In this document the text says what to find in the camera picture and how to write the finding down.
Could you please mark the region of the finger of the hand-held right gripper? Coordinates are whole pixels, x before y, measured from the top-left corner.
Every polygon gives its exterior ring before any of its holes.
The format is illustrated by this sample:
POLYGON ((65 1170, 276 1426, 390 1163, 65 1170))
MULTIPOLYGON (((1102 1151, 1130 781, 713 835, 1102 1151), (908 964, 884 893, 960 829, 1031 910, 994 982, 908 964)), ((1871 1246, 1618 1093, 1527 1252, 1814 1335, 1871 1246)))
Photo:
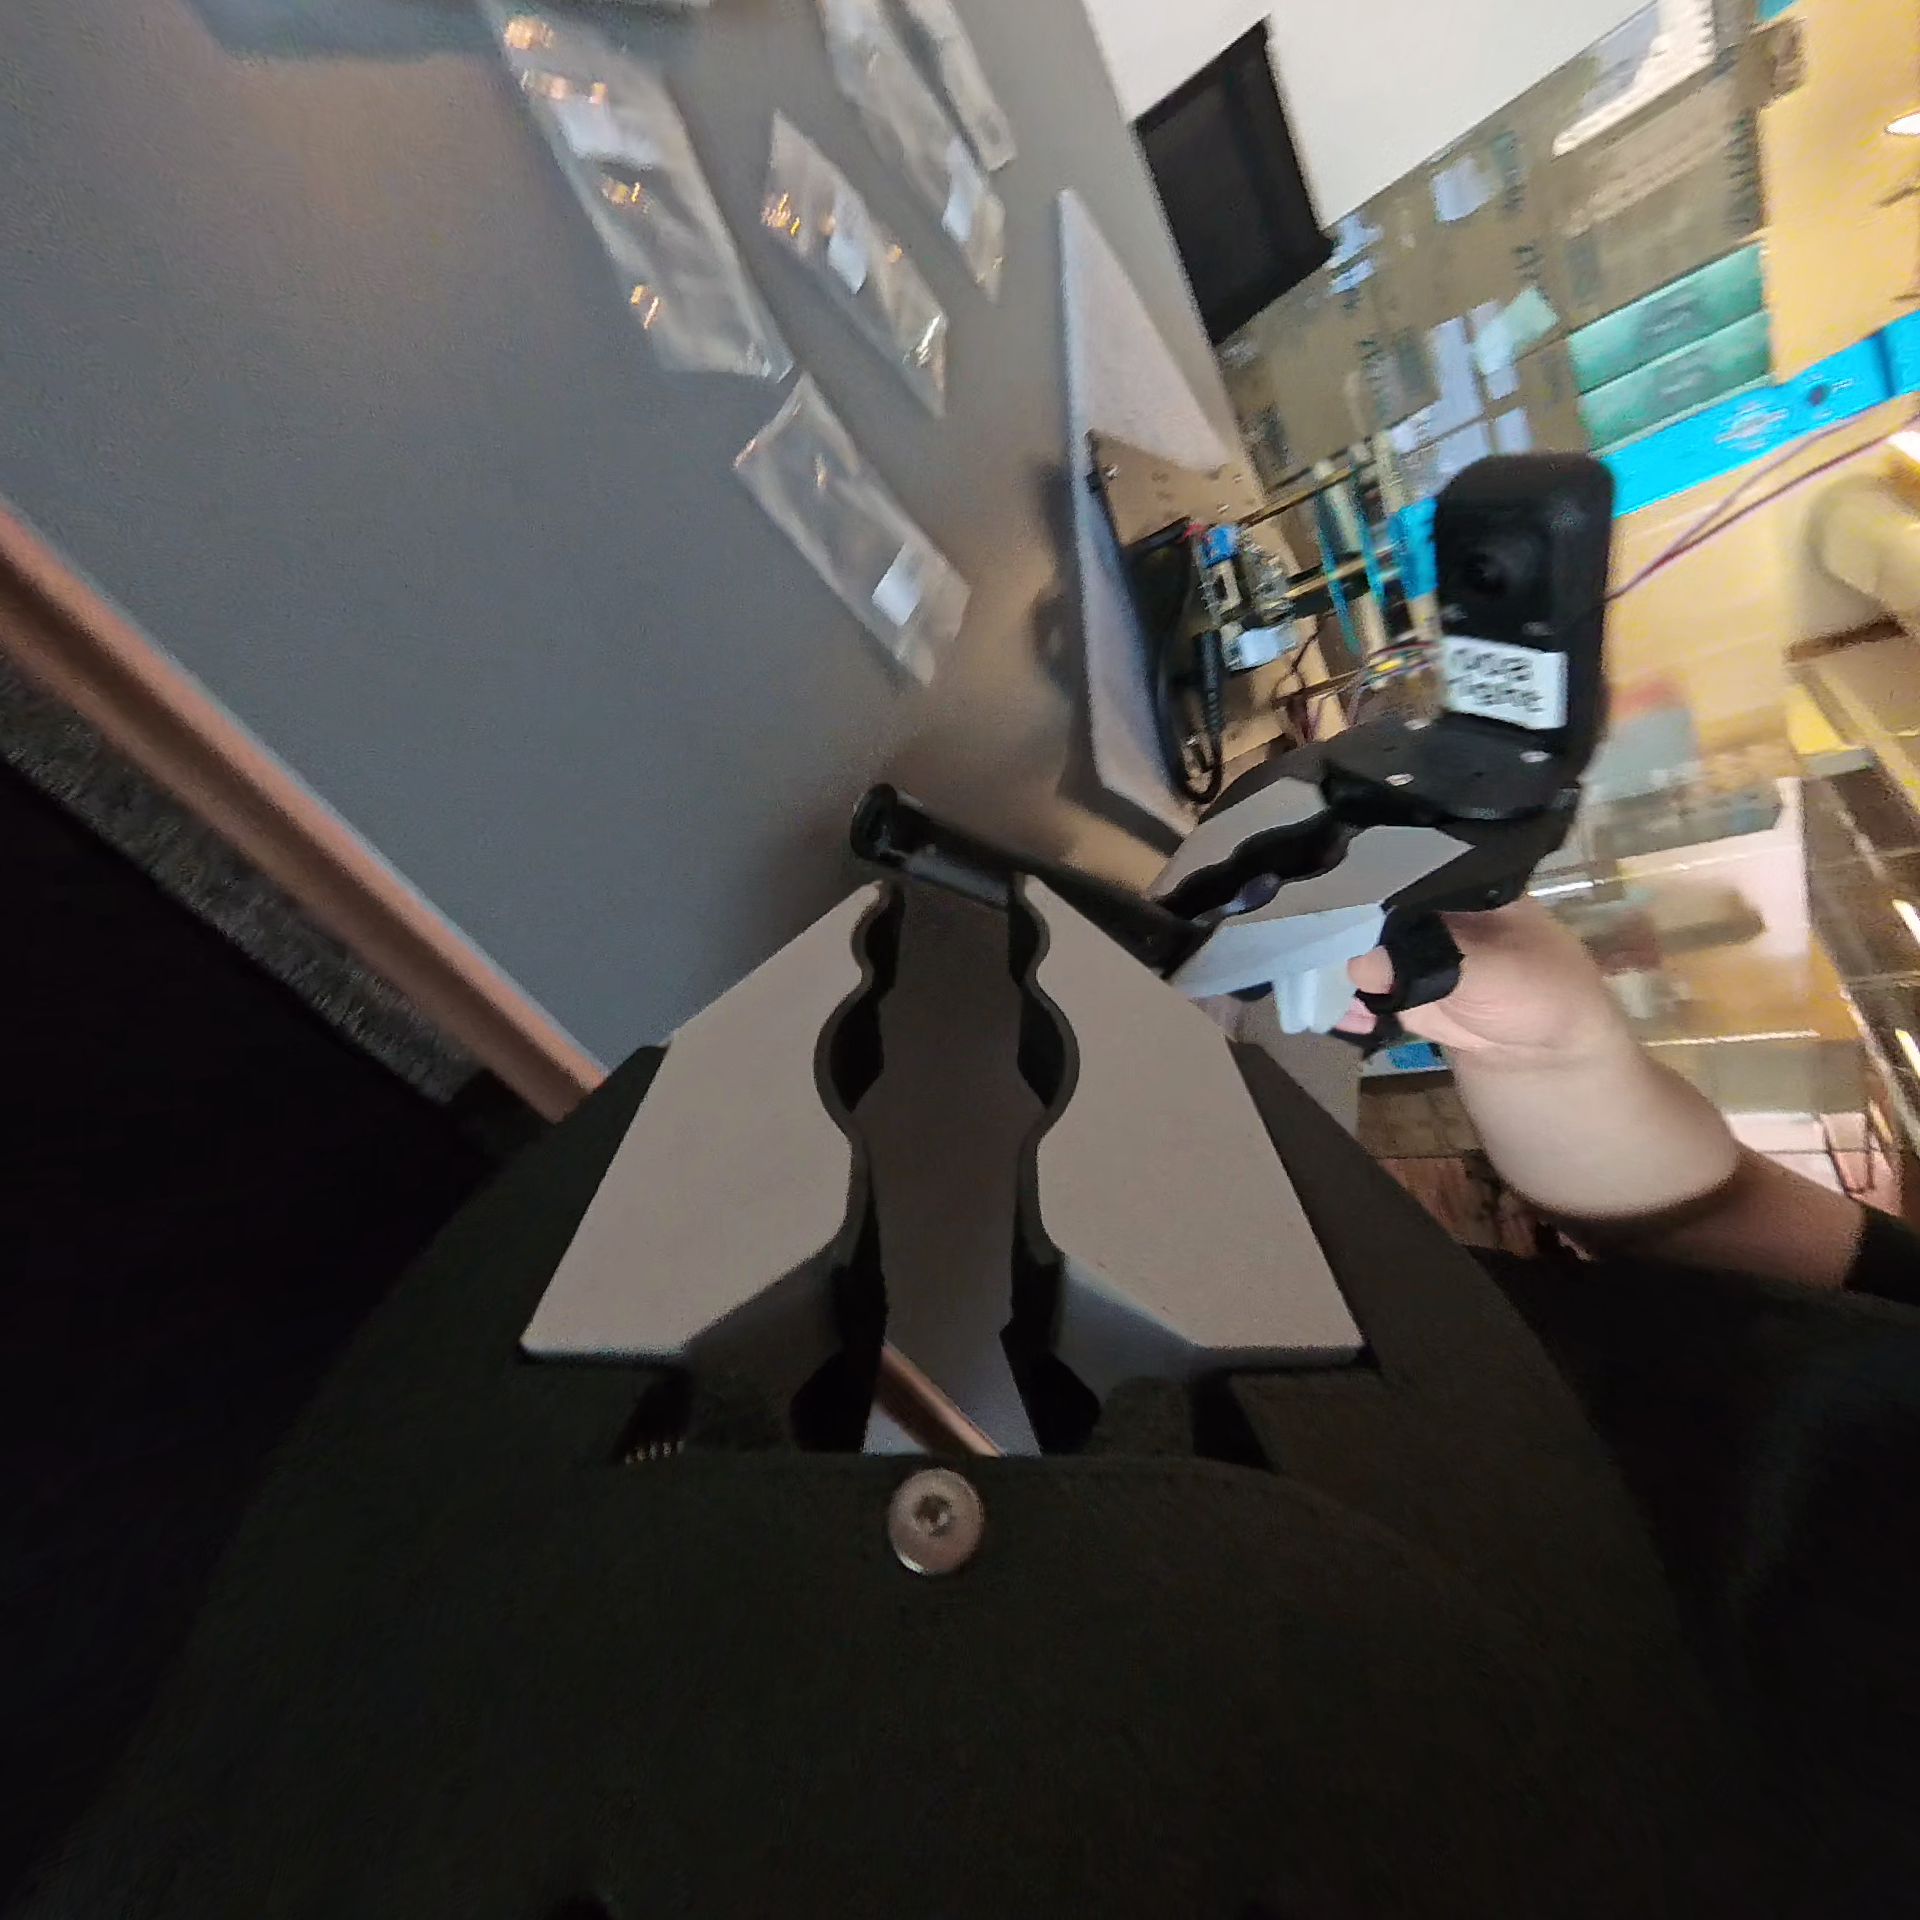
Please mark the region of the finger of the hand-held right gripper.
POLYGON ((1444 829, 1362 829, 1333 870, 1218 921, 1168 983, 1193 1001, 1270 991, 1282 1035, 1333 1035, 1356 995, 1350 964, 1383 945, 1389 897, 1471 851, 1444 829))
POLYGON ((1147 901, 1184 921, 1300 921, 1321 910, 1310 887, 1344 861, 1350 842, 1316 786, 1275 778, 1199 823, 1147 901))

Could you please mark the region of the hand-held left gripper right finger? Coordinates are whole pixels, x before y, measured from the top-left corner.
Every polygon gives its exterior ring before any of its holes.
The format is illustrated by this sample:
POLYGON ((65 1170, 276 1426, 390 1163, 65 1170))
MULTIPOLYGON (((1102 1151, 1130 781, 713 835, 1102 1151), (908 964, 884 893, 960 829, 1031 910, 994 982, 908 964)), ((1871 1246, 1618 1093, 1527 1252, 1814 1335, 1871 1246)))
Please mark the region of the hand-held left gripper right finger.
POLYGON ((1021 1147, 1003 1353, 1044 1453, 1116 1393, 1333 1370, 1365 1335, 1230 1038, 1053 887, 1009 901, 1021 1147))

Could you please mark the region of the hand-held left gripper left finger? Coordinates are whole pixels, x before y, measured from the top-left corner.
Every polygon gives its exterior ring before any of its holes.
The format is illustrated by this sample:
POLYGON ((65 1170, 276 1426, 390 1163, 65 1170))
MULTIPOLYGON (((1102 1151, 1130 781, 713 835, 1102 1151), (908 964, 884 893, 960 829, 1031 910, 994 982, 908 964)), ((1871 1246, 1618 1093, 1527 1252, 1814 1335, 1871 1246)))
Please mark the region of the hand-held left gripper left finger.
POLYGON ((860 1453, 887 1347, 870 1147, 900 890, 860 887, 683 1022, 521 1335, 536 1365, 750 1387, 808 1453, 860 1453))

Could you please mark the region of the black screwdriver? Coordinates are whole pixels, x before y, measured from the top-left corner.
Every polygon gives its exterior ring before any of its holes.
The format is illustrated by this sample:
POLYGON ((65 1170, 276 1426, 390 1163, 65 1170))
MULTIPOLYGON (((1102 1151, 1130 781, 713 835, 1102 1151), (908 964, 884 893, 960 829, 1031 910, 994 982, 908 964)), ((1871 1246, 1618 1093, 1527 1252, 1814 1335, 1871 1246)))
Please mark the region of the black screwdriver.
POLYGON ((870 786, 854 806, 851 851, 867 866, 991 907, 1012 907, 1016 897, 1047 887, 1160 979, 1172 979, 1214 936, 1214 928, 1196 924, 1116 879, 1009 851, 949 823, 887 781, 870 786))

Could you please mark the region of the person's right forearm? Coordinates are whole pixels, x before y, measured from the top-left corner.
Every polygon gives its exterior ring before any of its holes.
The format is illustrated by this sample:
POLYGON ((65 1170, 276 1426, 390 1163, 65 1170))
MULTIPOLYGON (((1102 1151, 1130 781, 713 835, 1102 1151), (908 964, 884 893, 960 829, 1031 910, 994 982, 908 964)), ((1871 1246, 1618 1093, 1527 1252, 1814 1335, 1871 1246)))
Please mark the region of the person's right forearm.
POLYGON ((1918 1306, 1918 1230, 1746 1147, 1605 991, 1444 1053, 1505 1184, 1585 1252, 1918 1306))

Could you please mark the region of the person's right hand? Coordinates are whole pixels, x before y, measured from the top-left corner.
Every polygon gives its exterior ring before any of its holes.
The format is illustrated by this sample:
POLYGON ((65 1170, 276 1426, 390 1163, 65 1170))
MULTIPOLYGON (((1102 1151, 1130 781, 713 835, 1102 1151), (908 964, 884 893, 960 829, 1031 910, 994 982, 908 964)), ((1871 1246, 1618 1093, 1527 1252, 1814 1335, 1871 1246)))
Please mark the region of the person's right hand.
POLYGON ((1456 964, 1450 995, 1411 1004, 1398 1022, 1435 1044, 1466 1086, 1570 1083, 1637 1053, 1588 949, 1536 901, 1444 915, 1456 964))

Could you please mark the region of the robot circuit board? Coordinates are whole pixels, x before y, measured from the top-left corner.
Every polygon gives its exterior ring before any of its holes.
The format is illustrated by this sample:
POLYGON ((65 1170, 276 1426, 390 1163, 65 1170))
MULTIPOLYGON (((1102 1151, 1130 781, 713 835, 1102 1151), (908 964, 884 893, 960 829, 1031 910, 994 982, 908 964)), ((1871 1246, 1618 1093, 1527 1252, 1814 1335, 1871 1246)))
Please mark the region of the robot circuit board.
POLYGON ((1270 551, 1237 523, 1193 527, 1203 628, 1229 676, 1275 665, 1294 644, 1294 583, 1270 551))

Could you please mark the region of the teal box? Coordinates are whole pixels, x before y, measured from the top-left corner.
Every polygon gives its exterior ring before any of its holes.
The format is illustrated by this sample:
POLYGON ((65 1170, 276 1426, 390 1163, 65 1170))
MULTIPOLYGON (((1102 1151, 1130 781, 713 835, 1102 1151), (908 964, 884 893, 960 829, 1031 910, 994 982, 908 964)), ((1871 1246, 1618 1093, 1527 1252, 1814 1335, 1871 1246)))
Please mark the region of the teal box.
POLYGON ((1567 335, 1578 396, 1765 316, 1764 248, 1749 243, 1567 335))
POLYGON ((1770 311, 1753 311, 1585 390, 1578 418, 1588 447, 1608 453, 1716 401, 1765 386, 1770 377, 1772 322, 1770 311))

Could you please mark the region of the blue carton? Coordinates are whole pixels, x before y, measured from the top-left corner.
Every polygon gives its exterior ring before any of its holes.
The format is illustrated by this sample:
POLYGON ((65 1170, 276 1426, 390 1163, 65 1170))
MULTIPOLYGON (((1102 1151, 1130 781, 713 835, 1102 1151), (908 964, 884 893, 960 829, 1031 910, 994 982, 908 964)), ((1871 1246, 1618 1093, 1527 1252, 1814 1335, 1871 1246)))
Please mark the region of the blue carton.
POLYGON ((1618 514, 1688 493, 1817 432, 1918 393, 1918 311, 1783 383, 1759 383, 1603 454, 1618 514))

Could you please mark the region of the stack of cardboard boxes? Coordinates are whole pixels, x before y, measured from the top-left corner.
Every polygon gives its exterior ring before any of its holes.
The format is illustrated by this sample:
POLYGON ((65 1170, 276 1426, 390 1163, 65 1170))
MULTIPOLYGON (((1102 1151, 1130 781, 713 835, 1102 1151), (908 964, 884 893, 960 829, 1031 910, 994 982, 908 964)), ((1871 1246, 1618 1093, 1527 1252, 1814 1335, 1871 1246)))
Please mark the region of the stack of cardboard boxes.
POLYGON ((1770 4, 1643 4, 1333 227, 1221 377, 1267 487, 1389 439, 1411 499, 1493 453, 1593 453, 1567 335, 1764 243, 1770 4))

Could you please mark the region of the white foam mat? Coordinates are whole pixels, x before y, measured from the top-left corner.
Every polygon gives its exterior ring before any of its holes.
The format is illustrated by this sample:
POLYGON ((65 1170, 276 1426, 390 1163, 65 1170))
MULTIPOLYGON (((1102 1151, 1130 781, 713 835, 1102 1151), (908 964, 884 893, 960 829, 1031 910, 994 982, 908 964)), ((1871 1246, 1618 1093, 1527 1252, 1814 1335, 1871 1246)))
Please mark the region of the white foam mat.
POLYGON ((1177 468, 1237 468, 1237 418, 1209 349, 1188 380, 1119 251, 1078 191, 1056 199, 1068 372, 1068 502, 1077 558, 1090 781, 1130 833, 1184 835, 1193 803, 1166 777, 1147 684, 1147 644, 1123 588, 1110 517, 1090 490, 1090 438, 1105 433, 1177 468))

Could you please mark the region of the black monitor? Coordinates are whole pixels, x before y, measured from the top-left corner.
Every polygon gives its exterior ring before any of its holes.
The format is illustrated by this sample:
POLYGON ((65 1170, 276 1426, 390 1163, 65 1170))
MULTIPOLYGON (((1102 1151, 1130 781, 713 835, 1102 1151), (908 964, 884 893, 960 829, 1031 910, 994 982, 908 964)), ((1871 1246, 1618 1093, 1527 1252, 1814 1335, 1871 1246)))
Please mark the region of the black monitor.
POLYGON ((1209 344, 1330 265, 1267 22, 1135 115, 1133 135, 1209 344))

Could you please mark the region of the clear plastic parts bag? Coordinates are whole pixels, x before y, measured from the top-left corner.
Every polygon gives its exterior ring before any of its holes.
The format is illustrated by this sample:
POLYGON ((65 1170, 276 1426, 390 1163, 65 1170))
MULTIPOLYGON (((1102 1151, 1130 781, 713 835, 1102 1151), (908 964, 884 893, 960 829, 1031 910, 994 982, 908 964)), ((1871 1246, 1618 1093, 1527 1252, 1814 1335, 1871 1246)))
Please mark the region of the clear plastic parts bag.
POLYGON ((903 4, 900 8, 925 43, 957 126, 971 142, 971 155, 991 175, 1003 173, 1021 155, 1016 136, 957 5, 903 4))
POLYGON ((971 588, 888 490, 811 374, 796 377, 734 454, 734 476, 887 658, 911 680, 933 684, 971 588))
POLYGON ((946 418, 949 309, 844 170, 781 111, 769 121, 757 218, 925 414, 946 418))
POLYGON ((878 157, 922 199, 971 282, 1000 298, 1004 207, 967 135, 928 87, 887 4, 817 4, 839 93, 878 157))
POLYGON ((573 11, 480 11, 659 366, 786 383, 793 355, 741 261, 662 72, 573 11))

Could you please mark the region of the person's black shirt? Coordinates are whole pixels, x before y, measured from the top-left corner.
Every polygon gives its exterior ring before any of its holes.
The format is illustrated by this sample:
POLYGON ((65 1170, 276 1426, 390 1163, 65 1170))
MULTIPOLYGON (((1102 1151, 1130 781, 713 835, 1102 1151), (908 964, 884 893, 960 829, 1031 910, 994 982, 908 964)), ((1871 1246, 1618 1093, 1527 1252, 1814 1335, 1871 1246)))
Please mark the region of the person's black shirt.
POLYGON ((1765 1811, 1796 1918, 1918 1913, 1918 1233, 1841 1288, 1477 1261, 1615 1457, 1765 1811))

